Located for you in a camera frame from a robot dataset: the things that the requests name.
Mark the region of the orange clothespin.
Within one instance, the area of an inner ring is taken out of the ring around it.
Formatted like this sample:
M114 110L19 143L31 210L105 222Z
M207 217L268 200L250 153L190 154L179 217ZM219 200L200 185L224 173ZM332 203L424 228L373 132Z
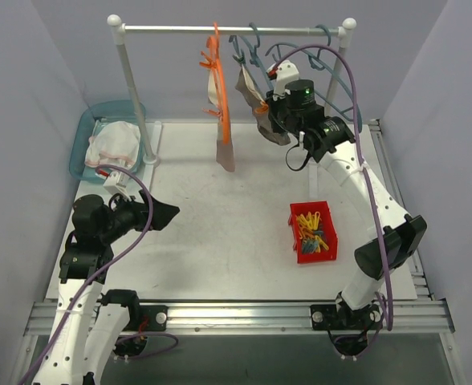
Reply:
M262 102L260 103L260 106L257 107L254 111L255 111L257 114L262 115L262 114L267 113L268 109L269 109L268 104L262 101Z

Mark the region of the grey beige underwear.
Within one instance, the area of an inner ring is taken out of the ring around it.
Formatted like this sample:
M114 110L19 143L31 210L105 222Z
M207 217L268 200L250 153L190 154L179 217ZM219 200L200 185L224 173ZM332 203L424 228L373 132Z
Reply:
M235 89L243 96L247 105L250 107L253 117L256 120L258 132L271 143L278 146L286 146L291 140L281 138L278 134L274 134L271 130L271 123L268 119L268 111L259 115L254 110L260 106L260 103L266 102L261 93L256 89L254 81L250 78L250 72L240 67L238 81Z

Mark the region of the white pink-trimmed underwear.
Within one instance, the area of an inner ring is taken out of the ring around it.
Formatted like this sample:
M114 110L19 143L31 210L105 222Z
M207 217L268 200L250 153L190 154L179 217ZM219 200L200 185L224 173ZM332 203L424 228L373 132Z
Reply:
M91 168L114 164L131 169L140 149L140 130L135 124L116 121L106 124L88 139L84 163Z

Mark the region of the blue hanger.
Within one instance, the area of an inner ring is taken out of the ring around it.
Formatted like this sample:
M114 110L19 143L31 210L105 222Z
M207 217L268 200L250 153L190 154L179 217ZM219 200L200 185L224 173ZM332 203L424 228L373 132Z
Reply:
M356 98L355 80L347 61L346 53L352 41L357 22L354 18L346 18L333 35L325 25L318 25L316 29L327 35L326 44L305 44L278 42L268 48L265 56L271 56L274 63L281 63L297 53L303 53L312 69L326 71L330 74L327 91L319 97L325 102L325 107L335 111L348 122L352 122L358 132L362 132L363 120ZM351 100L352 106L341 109L335 105L336 90L342 88Z
M232 34L229 37L228 42L232 44L233 49L234 49L233 60L236 61L240 65L241 68L246 69L247 71L250 71L248 69L248 66L251 65L251 66L257 67L261 71L262 77L264 78L267 84L267 88L265 91L261 90L261 88L258 85L258 82L255 80L252 74L250 74L250 78L254 81L254 85L256 86L256 89L261 94L266 96L267 92L273 88L273 84L271 80L268 78L267 69L264 67L262 60L260 59L258 55L258 49L261 46L261 35L260 35L260 32L258 31L257 26L253 22L249 23L249 28L253 31L253 34L256 38L256 43L254 45L252 45L245 36L236 35L236 34ZM243 49L239 47L239 40L242 40L243 43L245 44L249 52L249 58L246 57Z

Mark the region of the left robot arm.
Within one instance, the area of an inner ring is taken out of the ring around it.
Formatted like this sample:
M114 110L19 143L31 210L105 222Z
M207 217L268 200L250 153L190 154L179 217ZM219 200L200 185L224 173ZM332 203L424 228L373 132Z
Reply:
M123 330L137 327L141 307L134 290L103 291L114 261L112 244L130 231L160 231L180 212L145 192L141 201L117 193L73 204L73 230L59 262L59 296L48 347L35 384L97 384Z

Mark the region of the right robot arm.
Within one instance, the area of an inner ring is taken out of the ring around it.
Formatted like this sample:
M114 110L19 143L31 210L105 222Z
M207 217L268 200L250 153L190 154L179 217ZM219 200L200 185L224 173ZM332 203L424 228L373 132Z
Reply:
M313 81L278 79L267 92L267 104L272 128L293 135L307 158L332 175L368 230L368 241L354 252L357 271L335 308L336 321L353 328L391 273L416 251L426 221L395 201L364 160L359 134L340 117L327 116L315 101Z

